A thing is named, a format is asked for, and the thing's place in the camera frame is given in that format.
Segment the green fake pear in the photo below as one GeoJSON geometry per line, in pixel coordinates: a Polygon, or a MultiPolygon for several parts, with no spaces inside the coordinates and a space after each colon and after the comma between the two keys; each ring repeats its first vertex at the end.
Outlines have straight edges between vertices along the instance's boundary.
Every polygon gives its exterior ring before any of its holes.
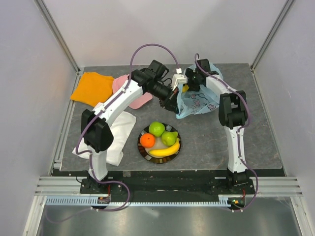
{"type": "Polygon", "coordinates": [[[176,143],[177,137],[178,137],[177,131],[164,131],[161,136],[161,140],[164,145],[170,147],[176,143]]]}

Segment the green fake apple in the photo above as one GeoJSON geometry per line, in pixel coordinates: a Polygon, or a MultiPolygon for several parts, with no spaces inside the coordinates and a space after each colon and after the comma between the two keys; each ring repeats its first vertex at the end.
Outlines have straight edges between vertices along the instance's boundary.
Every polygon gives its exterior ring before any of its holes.
{"type": "Polygon", "coordinates": [[[163,123],[154,121],[149,126],[149,133],[155,137],[160,137],[165,131],[165,126],[163,123]]]}

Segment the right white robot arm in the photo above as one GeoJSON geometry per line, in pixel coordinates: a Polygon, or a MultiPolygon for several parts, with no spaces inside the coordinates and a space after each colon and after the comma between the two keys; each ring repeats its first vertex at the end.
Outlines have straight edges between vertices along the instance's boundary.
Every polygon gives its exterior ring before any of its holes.
{"type": "Polygon", "coordinates": [[[211,70],[207,59],[195,58],[195,65],[196,69],[185,72],[189,86],[204,86],[219,98],[219,122],[226,132],[229,156],[225,187],[235,194],[249,182],[244,149],[244,127],[248,120],[246,94],[233,89],[218,72],[211,70]]]}

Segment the orange fake fruit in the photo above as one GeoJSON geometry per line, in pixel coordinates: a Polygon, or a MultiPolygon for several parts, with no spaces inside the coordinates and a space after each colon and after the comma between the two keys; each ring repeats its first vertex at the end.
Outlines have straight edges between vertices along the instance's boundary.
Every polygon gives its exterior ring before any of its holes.
{"type": "Polygon", "coordinates": [[[151,133],[144,133],[140,137],[140,144],[144,148],[152,148],[156,143],[156,138],[151,133]]]}

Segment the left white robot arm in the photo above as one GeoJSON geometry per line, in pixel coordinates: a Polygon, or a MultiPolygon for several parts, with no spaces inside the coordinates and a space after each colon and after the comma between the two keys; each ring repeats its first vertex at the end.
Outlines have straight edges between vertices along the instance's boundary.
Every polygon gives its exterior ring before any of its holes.
{"type": "Polygon", "coordinates": [[[178,114],[176,86],[184,75],[181,68],[177,68],[171,84],[166,86],[160,80],[168,71],[165,65],[153,60],[149,67],[130,72],[123,86],[104,104],[94,111],[82,113],[81,137],[88,146],[89,174],[93,177],[91,188],[96,193],[104,193],[108,188],[105,179],[108,174],[107,149],[114,141],[110,127],[125,108],[143,94],[150,93],[159,99],[162,108],[178,114]]]}

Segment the light blue plastic bag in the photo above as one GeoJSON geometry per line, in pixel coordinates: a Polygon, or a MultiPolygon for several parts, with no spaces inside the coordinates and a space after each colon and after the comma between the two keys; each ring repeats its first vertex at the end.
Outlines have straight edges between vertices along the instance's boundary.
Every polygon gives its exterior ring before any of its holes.
{"type": "Polygon", "coordinates": [[[189,115],[199,115],[214,111],[219,107],[220,97],[210,88],[200,85],[199,91],[190,91],[184,88],[184,84],[178,84],[177,105],[179,113],[177,119],[183,119],[189,115]]]}

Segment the yellow fake banana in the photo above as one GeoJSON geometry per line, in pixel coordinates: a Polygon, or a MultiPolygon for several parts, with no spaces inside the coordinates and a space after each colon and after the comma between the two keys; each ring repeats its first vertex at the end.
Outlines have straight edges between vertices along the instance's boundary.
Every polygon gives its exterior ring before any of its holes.
{"type": "Polygon", "coordinates": [[[176,154],[179,151],[179,149],[180,149],[180,142],[179,142],[179,138],[177,138],[174,145],[165,149],[152,149],[149,151],[149,154],[156,157],[165,157],[165,156],[176,154]]]}

